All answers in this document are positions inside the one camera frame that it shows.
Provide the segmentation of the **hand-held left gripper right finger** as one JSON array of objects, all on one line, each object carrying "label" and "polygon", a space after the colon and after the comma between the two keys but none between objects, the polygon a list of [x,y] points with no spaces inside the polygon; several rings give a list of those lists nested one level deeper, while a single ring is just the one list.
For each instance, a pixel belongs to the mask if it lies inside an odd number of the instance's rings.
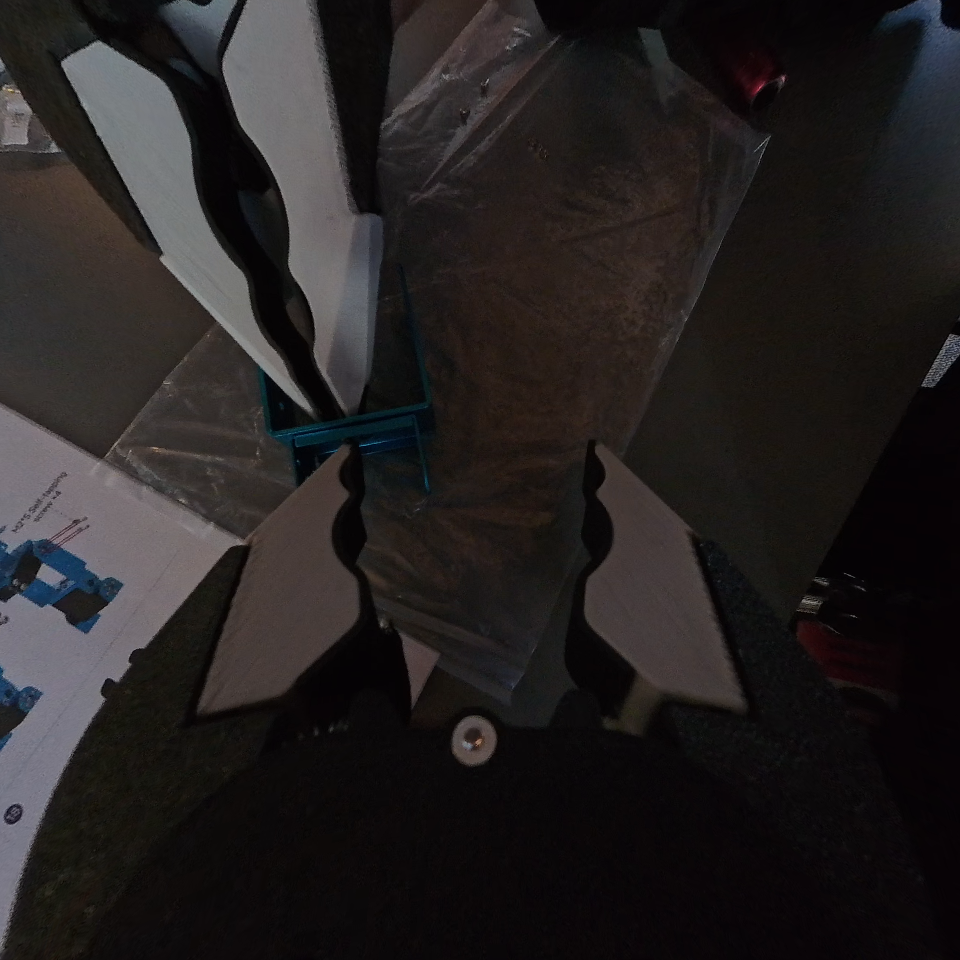
[{"label": "hand-held left gripper right finger", "polygon": [[571,606],[571,679],[601,714],[749,699],[689,525],[600,442],[587,445]]}]

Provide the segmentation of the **grey desk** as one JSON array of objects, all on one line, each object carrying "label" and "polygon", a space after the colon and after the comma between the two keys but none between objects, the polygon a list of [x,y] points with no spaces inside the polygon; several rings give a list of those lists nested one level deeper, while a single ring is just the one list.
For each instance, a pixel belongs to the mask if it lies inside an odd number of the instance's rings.
[{"label": "grey desk", "polygon": [[[795,609],[958,318],[939,2],[778,45],[771,139],[631,469]],[[2,403],[96,457],[210,328],[61,155],[2,153]]]}]

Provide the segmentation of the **slim red metal cylinder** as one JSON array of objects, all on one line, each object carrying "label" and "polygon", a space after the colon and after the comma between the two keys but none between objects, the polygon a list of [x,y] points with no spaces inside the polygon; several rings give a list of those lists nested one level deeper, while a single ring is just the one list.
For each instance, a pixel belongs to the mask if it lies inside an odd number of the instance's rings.
[{"label": "slim red metal cylinder", "polygon": [[745,114],[767,110],[786,86],[786,68],[780,55],[766,38],[753,31],[723,32],[717,41],[716,57],[732,100]]}]

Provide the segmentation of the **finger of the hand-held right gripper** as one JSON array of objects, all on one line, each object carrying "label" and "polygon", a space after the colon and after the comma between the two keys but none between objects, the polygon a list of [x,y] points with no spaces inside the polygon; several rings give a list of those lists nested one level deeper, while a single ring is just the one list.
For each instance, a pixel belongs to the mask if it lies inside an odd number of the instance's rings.
[{"label": "finger of the hand-held right gripper", "polygon": [[314,361],[353,415],[373,367],[383,222],[350,196],[316,7],[245,2],[222,39],[227,96],[283,203],[287,266],[310,311]]},{"label": "finger of the hand-held right gripper", "polygon": [[287,281],[247,219],[233,126],[180,56],[97,39],[61,68],[159,249],[195,300],[314,417],[334,397],[287,308]]}]

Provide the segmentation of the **clear plastic bag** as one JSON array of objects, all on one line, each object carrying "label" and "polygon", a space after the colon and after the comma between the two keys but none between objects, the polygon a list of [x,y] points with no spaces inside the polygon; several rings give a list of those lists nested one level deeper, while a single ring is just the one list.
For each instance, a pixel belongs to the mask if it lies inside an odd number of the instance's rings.
[{"label": "clear plastic bag", "polygon": [[656,34],[564,38],[506,2],[425,4],[391,72],[380,293],[399,262],[436,428],[429,494],[414,448],[366,462],[361,564],[506,700],[580,560],[588,442],[626,450],[766,140]]}]

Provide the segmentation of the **assembly instruction manual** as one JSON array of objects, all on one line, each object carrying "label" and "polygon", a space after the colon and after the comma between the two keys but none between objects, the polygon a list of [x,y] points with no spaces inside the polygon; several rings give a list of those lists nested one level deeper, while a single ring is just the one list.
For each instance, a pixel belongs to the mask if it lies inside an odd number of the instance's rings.
[{"label": "assembly instruction manual", "polygon": [[2,407],[2,886],[119,679],[237,539]]}]

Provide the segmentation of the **blue metal bracket assembly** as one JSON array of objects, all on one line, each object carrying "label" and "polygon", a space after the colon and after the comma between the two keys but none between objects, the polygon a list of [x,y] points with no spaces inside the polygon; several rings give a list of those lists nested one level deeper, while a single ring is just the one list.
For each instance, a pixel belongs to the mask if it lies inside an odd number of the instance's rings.
[{"label": "blue metal bracket assembly", "polygon": [[303,484],[342,444],[364,456],[416,450],[422,483],[431,493],[426,439],[436,428],[424,338],[400,262],[388,265],[377,306],[373,365],[356,414],[319,420],[304,413],[267,373],[257,380],[266,433],[287,450],[295,485]]}]

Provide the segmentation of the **person's dark clothing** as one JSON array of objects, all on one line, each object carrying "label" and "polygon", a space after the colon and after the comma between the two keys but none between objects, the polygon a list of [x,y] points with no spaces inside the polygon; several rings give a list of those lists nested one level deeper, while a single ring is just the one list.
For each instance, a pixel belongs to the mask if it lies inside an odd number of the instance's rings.
[{"label": "person's dark clothing", "polygon": [[791,627],[864,724],[959,952],[959,330],[947,335]]}]

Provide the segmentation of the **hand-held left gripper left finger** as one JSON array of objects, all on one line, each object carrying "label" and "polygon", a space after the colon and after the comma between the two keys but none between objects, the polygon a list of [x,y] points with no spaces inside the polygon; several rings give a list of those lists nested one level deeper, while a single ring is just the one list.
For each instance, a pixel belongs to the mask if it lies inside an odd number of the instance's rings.
[{"label": "hand-held left gripper left finger", "polygon": [[293,708],[370,626],[374,604],[358,564],[365,495],[363,457],[347,441],[250,535],[192,721]]}]

